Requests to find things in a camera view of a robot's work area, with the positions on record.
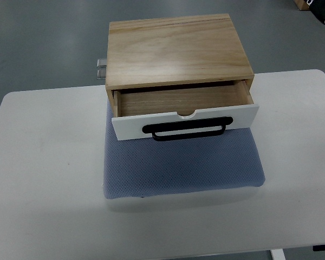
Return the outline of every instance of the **white drawer front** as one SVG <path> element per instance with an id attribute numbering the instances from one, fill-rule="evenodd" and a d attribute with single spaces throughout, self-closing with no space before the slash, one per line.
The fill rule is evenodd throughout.
<path id="1" fill-rule="evenodd" d="M 184 120 L 196 120 L 206 118 L 216 118 L 221 116 L 230 116 L 233 118 L 233 122 L 226 126 L 226 129 L 238 129 L 250 127 L 255 115 L 259 109 L 259 105 L 242 105 L 233 107 L 219 107 L 219 108 L 207 108 L 195 110 L 192 115 L 180 116 L 177 112 L 148 114 L 148 115 L 136 115 L 136 116 L 123 116 L 119 118 L 112 118 L 112 124 L 115 130 L 115 134 L 118 140 L 129 140 L 139 138 L 149 138 L 152 134 L 145 134 L 142 128 L 145 125 L 177 122 Z M 173 131 L 162 133 L 162 135 L 180 134 L 187 132 L 198 131 L 212 131 L 216 127 L 198 128 L 196 130 L 185 131 Z"/>

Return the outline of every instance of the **wooden top panel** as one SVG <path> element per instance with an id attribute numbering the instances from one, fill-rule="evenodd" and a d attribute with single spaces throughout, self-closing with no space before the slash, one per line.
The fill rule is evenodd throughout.
<path id="1" fill-rule="evenodd" d="M 253 77 L 228 14 L 109 25 L 108 90 Z"/>

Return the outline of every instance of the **white object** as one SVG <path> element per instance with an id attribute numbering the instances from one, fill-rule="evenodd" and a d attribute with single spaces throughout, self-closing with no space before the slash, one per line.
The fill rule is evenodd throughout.
<path id="1" fill-rule="evenodd" d="M 118 202 L 102 193 L 104 86 L 7 95 L 0 259 L 167 259 L 325 244 L 325 75 L 257 74 L 251 94 L 260 104 L 251 130 L 262 187 Z"/>
<path id="2" fill-rule="evenodd" d="M 259 105 L 242 105 L 233 107 L 219 107 L 198 109 L 190 116 L 180 116 L 177 112 L 122 116 L 119 118 L 112 118 L 112 124 L 118 140 L 128 140 L 137 138 L 149 138 L 152 134 L 145 134 L 142 128 L 145 125 L 164 123 L 164 122 L 181 122 L 184 120 L 196 120 L 206 118 L 216 118 L 221 116 L 231 116 L 233 123 L 226 126 L 226 129 L 237 129 L 250 127 L 255 115 L 259 109 Z M 207 131 L 214 131 L 218 128 L 207 128 Z M 169 134 L 181 134 L 187 131 L 173 131 Z"/>
<path id="3" fill-rule="evenodd" d="M 285 260 L 283 249 L 271 250 L 272 260 Z"/>

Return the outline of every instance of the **metal bracket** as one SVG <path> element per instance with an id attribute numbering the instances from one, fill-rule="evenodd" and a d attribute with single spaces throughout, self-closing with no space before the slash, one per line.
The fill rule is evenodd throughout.
<path id="1" fill-rule="evenodd" d="M 100 58 L 97 60 L 97 67 L 98 68 L 105 68 L 107 65 L 107 59 L 106 58 Z"/>
<path id="2" fill-rule="evenodd" d="M 106 78 L 106 67 L 107 67 L 107 59 L 100 58 L 97 60 L 97 67 L 101 68 L 97 70 L 97 79 L 102 80 Z"/>

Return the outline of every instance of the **wood grain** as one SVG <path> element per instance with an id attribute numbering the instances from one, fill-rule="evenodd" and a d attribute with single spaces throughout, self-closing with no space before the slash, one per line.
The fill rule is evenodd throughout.
<path id="1" fill-rule="evenodd" d="M 114 95 L 120 98 L 120 101 L 115 101 L 121 104 L 118 116 L 165 112 L 177 112 L 186 116 L 191 115 L 195 109 L 253 104 L 245 81 L 219 82 L 213 85 L 218 86 L 194 88 L 187 86 L 180 89 L 173 86 L 168 90 L 153 88 L 152 91 L 139 89 L 136 92 L 123 90 L 120 95 Z"/>
<path id="2" fill-rule="evenodd" d="M 119 91 L 115 91 L 113 93 L 113 99 L 114 99 L 113 116 L 117 118 L 121 114 L 121 95 Z"/>
<path id="3" fill-rule="evenodd" d="M 110 23 L 107 89 L 252 78 L 227 14 Z"/>

